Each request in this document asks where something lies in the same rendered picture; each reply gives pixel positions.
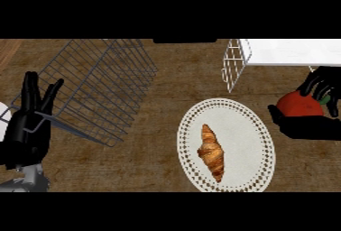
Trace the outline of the white oval placemat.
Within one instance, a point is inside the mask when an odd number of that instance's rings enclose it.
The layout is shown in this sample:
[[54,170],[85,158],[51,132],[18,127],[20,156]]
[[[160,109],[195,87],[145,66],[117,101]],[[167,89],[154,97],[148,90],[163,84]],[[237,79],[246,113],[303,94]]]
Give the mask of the white oval placemat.
[[[204,125],[225,151],[222,181],[198,157]],[[185,175],[201,192],[266,190],[277,166],[275,145],[260,117],[235,100],[213,98],[191,107],[179,125],[178,153]]]

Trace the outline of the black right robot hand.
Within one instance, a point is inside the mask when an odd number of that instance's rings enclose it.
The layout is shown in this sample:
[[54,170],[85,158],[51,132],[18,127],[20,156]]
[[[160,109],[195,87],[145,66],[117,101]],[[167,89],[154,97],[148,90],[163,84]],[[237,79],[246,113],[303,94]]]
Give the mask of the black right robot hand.
[[294,139],[341,141],[341,119],[337,103],[341,100],[341,67],[319,66],[308,74],[305,83],[297,88],[300,97],[312,96],[319,102],[324,95],[331,97],[327,107],[331,118],[324,115],[288,116],[277,105],[268,110],[280,131]]

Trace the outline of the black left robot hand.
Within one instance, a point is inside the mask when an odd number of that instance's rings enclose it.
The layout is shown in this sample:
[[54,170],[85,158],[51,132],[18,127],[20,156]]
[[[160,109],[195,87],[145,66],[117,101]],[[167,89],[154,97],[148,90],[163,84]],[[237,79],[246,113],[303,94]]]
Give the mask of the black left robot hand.
[[43,115],[52,115],[54,101],[64,79],[48,86],[40,96],[39,75],[29,71],[21,88],[21,109],[8,123],[5,140],[0,142],[0,165],[9,170],[39,164],[49,150],[51,121]]

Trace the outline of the white flat block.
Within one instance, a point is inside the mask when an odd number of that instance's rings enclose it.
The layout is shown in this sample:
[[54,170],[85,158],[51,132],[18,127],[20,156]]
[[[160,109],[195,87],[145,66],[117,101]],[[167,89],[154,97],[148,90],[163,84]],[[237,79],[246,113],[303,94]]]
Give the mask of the white flat block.
[[341,39],[241,39],[247,64],[341,67]]

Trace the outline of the red bell pepper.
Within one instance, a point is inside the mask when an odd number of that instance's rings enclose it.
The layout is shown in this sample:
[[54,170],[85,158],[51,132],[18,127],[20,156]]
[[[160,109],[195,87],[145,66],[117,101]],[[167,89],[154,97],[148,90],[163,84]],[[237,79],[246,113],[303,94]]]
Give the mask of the red bell pepper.
[[277,107],[285,116],[324,116],[321,102],[300,91],[290,92],[278,101]]

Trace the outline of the golden brown croissant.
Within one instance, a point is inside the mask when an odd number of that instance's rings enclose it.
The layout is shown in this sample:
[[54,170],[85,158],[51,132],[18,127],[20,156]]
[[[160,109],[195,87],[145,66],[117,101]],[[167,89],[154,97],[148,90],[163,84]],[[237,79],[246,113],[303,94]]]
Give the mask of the golden brown croissant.
[[210,169],[212,176],[221,182],[225,175],[225,150],[219,144],[215,131],[207,124],[201,127],[201,141],[198,157]]

